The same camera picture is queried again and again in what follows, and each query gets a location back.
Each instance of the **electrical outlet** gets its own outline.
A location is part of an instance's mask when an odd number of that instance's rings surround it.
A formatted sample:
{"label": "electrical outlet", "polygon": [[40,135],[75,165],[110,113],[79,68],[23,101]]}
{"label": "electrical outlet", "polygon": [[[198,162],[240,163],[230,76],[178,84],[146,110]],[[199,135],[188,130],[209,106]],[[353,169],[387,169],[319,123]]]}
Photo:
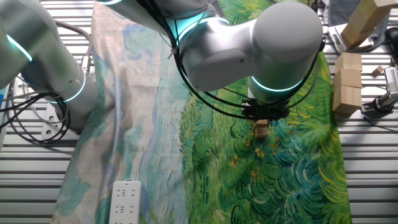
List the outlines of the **electrical outlet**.
{"label": "electrical outlet", "polygon": [[141,190],[139,181],[113,183],[109,224],[139,224]]}

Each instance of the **metal grating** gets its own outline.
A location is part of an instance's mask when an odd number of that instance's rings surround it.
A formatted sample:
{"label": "metal grating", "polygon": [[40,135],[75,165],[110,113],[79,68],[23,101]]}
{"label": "metal grating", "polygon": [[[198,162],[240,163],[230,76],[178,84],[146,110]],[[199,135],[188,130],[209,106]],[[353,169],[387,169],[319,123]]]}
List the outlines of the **metal grating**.
{"label": "metal grating", "polygon": [[[43,0],[42,4],[54,18],[91,32],[93,0]],[[398,26],[398,9],[393,9],[389,26]],[[83,36],[59,29],[61,39],[80,61],[88,42]],[[326,58],[334,77],[338,57],[330,39],[325,47]],[[381,46],[363,54],[363,103],[383,95],[383,75],[374,77],[379,65],[388,67],[391,50]],[[47,103],[36,108],[45,116]],[[21,120],[35,136],[41,136],[43,123],[32,111],[21,114]],[[374,124],[397,128],[396,132],[372,127],[357,111],[350,118],[338,118],[341,144],[345,158],[348,193],[353,223],[398,223],[398,112]],[[62,141],[51,148],[31,145],[7,128],[0,154],[0,223],[50,223],[69,159],[76,141]]]}

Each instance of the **green swirl pattern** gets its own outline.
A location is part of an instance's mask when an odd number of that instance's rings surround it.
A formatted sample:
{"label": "green swirl pattern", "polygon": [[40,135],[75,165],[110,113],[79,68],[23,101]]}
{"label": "green swirl pattern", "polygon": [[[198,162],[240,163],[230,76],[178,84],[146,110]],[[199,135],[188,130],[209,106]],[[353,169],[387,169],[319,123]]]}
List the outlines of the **green swirl pattern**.
{"label": "green swirl pattern", "polygon": [[[232,24],[258,17],[275,2],[220,0]],[[254,123],[216,113],[190,93],[180,122],[190,223],[351,223],[324,54],[317,64],[315,89],[290,110],[289,117],[271,123],[265,141],[253,137]],[[313,81],[312,74],[291,103],[303,97]],[[246,93],[248,81],[228,88]],[[242,100],[227,91],[216,94],[229,101]]]}

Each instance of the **gray cloth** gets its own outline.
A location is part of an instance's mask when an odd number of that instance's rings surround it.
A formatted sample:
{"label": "gray cloth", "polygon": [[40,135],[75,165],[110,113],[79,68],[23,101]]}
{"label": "gray cloth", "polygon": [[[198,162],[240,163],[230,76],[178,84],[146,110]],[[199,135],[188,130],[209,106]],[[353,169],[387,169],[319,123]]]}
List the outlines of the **gray cloth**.
{"label": "gray cloth", "polygon": [[[352,15],[361,0],[330,0],[329,26],[337,26],[348,23],[349,17]],[[364,51],[370,51],[378,47],[384,42],[384,33],[388,26],[389,15],[384,18],[376,27],[376,31],[371,35],[374,46]]]}

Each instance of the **wooden cube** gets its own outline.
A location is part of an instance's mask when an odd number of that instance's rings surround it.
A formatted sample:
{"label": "wooden cube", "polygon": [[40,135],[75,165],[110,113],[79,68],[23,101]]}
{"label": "wooden cube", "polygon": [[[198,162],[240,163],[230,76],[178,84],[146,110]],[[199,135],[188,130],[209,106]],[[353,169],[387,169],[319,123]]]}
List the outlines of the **wooden cube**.
{"label": "wooden cube", "polygon": [[268,127],[268,120],[259,120],[256,122],[256,127],[266,128]]}
{"label": "wooden cube", "polygon": [[373,30],[394,6],[394,0],[362,0],[348,21],[359,33],[367,32]]}
{"label": "wooden cube", "polygon": [[335,62],[335,73],[340,71],[342,68],[362,72],[362,56],[360,54],[343,52]]}
{"label": "wooden cube", "polygon": [[343,114],[353,114],[361,108],[361,89],[350,86],[336,86],[333,111]]}
{"label": "wooden cube", "polygon": [[342,68],[333,79],[335,88],[338,86],[350,86],[362,88],[361,71]]}
{"label": "wooden cube", "polygon": [[265,139],[268,136],[268,128],[256,127],[254,130],[256,139]]}
{"label": "wooden cube", "polygon": [[373,75],[380,75],[382,72],[384,72],[384,68],[381,67],[381,66],[378,66],[378,68],[375,69],[375,70],[372,72],[372,74],[373,74]]}
{"label": "wooden cube", "polygon": [[376,28],[359,33],[351,23],[348,23],[346,28],[342,31],[341,37],[343,38],[347,49],[351,50],[354,47],[362,44],[371,34],[373,34],[375,30]]}

